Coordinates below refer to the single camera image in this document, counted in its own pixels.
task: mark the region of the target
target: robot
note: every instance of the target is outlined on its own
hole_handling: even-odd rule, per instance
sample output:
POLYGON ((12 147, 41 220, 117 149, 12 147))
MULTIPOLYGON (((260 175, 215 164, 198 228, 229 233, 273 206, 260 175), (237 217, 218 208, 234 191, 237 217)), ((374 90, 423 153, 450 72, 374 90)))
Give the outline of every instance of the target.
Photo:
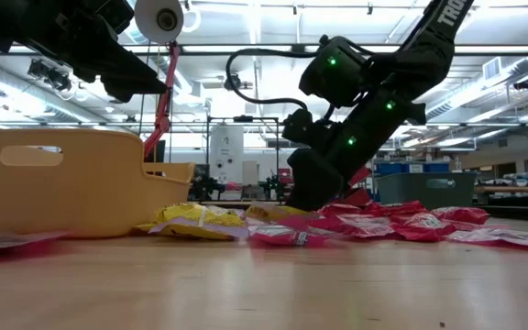
MULTIPOLYGON (((447 76, 456 33, 473 1, 432 0, 412 34, 392 54, 372 54, 346 38, 323 36, 315 53, 242 49, 229 58, 228 80, 237 56, 313 58, 299 87, 331 105, 320 121, 313 122, 299 100, 253 99, 232 85, 251 103, 299 106, 284 121, 282 135, 309 148, 297 149, 288 159, 294 188, 287 205, 307 211, 320 208, 349 188, 348 180, 399 125, 406 120, 425 123, 425 105, 413 100, 447 76), (334 109, 343 106, 354 109, 344 122, 332 122, 334 109)), ((126 0, 0 0, 0 51, 8 52, 18 42, 72 66, 86 82, 101 75, 106 91, 123 102, 132 94, 164 94, 167 86, 157 74, 117 43, 116 35, 133 16, 126 0)), ((181 32, 181 5, 177 0, 137 0, 136 20, 148 39, 172 46, 181 32)))

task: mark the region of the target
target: wall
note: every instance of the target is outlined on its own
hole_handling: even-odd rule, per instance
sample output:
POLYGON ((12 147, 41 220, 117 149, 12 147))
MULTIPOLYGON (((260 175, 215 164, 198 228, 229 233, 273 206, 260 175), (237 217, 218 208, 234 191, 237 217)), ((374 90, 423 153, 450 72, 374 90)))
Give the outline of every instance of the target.
POLYGON ((524 163, 528 160, 527 133, 528 131, 524 130, 521 135, 508 136, 508 147, 499 148, 495 141, 492 144, 482 145, 479 151, 460 156, 462 168, 516 162, 517 172, 524 172, 524 163))
MULTIPOLYGON (((292 150, 282 150, 280 152, 280 168, 289 168, 287 158, 289 158, 291 154, 292 150)), ((168 150, 166 152, 166 155, 164 156, 164 159, 165 161, 168 161, 169 159, 168 150)), ((272 173, 276 174, 276 152, 274 150, 245 150, 244 160, 254 160, 258 163, 258 179, 260 181, 265 181, 266 178, 272 175, 272 173)), ((205 153, 203 150, 172 151, 172 162, 194 162, 197 164, 205 164, 205 153)))

